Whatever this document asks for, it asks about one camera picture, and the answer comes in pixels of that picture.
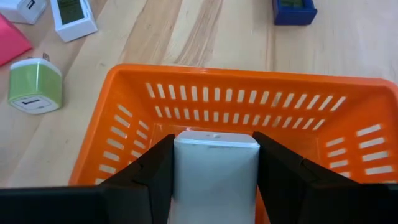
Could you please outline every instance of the blue object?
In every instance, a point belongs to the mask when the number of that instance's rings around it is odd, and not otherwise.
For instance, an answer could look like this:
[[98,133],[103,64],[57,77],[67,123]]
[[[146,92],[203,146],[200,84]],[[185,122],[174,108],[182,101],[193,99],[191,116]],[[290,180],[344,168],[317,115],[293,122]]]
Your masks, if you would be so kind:
[[310,25],[318,10],[312,0],[303,0],[303,7],[285,7],[281,0],[272,0],[275,25]]

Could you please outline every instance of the basket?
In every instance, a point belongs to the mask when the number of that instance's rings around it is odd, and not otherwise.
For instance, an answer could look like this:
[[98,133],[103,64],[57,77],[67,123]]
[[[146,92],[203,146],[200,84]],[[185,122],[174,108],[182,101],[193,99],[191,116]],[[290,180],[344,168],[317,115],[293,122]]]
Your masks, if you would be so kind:
[[381,79],[118,65],[70,184],[98,184],[186,129],[260,131],[360,183],[396,182],[397,93]]

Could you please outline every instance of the white box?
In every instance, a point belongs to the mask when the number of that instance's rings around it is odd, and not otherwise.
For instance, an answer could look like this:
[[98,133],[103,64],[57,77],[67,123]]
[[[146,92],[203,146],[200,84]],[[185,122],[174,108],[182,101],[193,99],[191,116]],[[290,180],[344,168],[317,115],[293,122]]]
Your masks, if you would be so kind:
[[170,223],[254,224],[259,148],[247,134],[179,134]]
[[51,8],[55,31],[65,42],[98,31],[87,0],[51,0]]
[[0,0],[0,13],[11,22],[35,24],[46,6],[46,0]]

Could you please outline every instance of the wooden table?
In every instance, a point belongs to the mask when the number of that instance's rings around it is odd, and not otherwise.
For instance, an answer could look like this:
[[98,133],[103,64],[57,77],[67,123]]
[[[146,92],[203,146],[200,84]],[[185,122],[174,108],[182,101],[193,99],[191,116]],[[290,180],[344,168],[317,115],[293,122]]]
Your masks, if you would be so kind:
[[64,74],[64,106],[32,116],[7,104],[0,68],[0,186],[65,185],[108,70],[119,63],[381,77],[398,83],[398,1],[314,0],[307,27],[272,25],[271,0],[91,0],[99,32],[63,43],[48,7],[18,24]]

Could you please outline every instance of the pink object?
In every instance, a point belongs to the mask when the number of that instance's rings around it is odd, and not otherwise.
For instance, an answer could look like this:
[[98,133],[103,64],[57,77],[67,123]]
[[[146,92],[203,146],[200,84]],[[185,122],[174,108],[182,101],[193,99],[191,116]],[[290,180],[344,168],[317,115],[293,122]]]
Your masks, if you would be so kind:
[[29,40],[0,14],[0,66],[31,48]]

